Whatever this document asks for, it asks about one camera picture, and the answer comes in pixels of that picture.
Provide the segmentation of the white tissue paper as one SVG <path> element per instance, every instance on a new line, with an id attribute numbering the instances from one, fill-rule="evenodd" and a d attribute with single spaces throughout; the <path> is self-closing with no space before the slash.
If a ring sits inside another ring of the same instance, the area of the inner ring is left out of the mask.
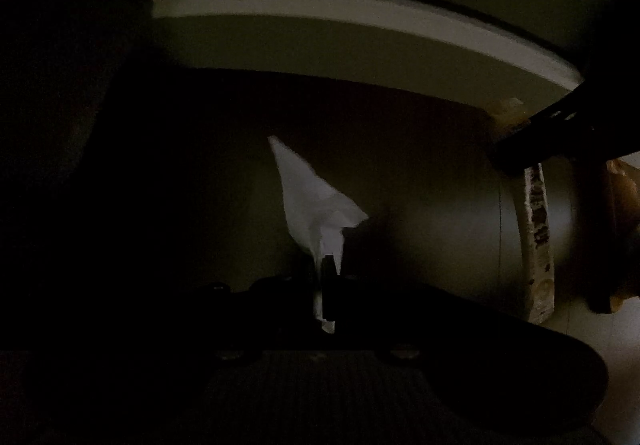
<path id="1" fill-rule="evenodd" d="M 281 179 L 288 232 L 309 251 L 319 276 L 314 294 L 314 317 L 324 332 L 335 332 L 338 321 L 338 280 L 346 229 L 367 220 L 358 204 L 321 178 L 294 150 L 271 136 L 269 144 Z"/>

